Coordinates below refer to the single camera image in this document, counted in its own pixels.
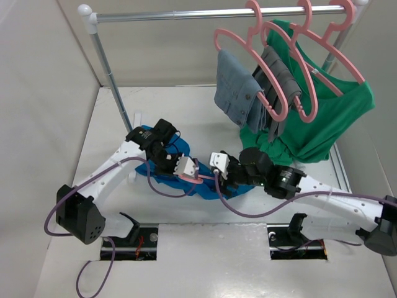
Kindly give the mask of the blue t shirt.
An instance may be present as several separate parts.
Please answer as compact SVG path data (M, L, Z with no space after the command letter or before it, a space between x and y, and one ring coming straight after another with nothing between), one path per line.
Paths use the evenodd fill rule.
M169 148L167 148L167 151L169 153L176 153L178 151L179 153L183 153L184 155L188 155L188 156L190 155L189 144L183 138L180 138L178 133L176 133L171 138L171 142L174 143L174 146L171 145ZM155 175L153 162L149 161L149 165L151 168L150 176L153 177L157 183L165 184L173 189L180 189L184 193L188 193L192 188L193 186L192 183L189 183L177 177ZM210 168L208 166L204 165L200 161L198 162L198 165L199 165L200 175L204 175L212 178L214 177L213 173L211 173ZM253 186L245 186L245 185L238 186L236 189L229 188L231 194L224 195L224 198L229 199L232 197L245 194L253 188L254 188ZM216 200L219 198L215 190L215 182L212 179L204 179L203 183L197 184L194 190L190 192L188 196L193 196L194 194L198 194L205 200Z

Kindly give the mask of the pink plastic hanger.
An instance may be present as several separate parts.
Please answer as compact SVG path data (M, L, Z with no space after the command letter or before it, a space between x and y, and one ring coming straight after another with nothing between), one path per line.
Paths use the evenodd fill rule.
M202 174L199 174L196 178L192 178L186 175L178 175L178 178L192 184L203 184L205 180L215 180L213 176L206 176Z

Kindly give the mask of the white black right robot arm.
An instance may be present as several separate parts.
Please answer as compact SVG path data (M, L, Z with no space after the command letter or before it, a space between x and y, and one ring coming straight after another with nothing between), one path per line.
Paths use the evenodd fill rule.
M363 245L384 256L396 256L396 198L353 194L322 183L304 171L274 164L256 147L244 149L238 158L225 151L213 152L209 164L215 175L215 188L222 204L245 218L263 218L291 203L305 204L327 212L330 217L308 211L293 215L287 237L293 244L305 240L337 240ZM270 197L282 200L260 214L245 214L226 201L232 189L262 187Z

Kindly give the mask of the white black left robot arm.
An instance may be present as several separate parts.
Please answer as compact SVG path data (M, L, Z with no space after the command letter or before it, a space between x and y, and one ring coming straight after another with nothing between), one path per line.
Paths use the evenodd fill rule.
M139 223L123 212L103 215L100 210L115 188L140 165L150 169L152 163L161 174L174 175L182 154L168 153L166 146L176 133L164 119L150 129L133 129L116 152L78 186L59 188L57 224L86 245L99 237L117 237L125 246L134 245Z

